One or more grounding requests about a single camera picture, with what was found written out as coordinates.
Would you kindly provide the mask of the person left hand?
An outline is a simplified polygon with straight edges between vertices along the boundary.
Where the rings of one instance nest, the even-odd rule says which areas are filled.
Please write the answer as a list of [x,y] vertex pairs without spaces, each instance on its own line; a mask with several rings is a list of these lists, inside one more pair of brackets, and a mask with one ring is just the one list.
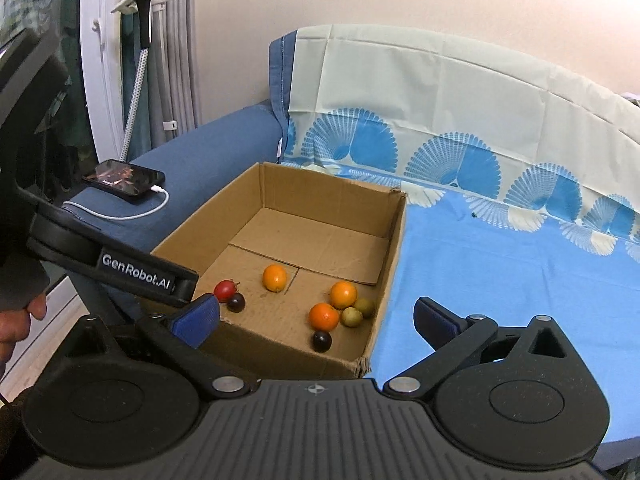
[[47,314],[47,297],[40,294],[25,309],[7,310],[0,315],[0,361],[11,359],[15,345],[27,338],[32,319],[41,321]]

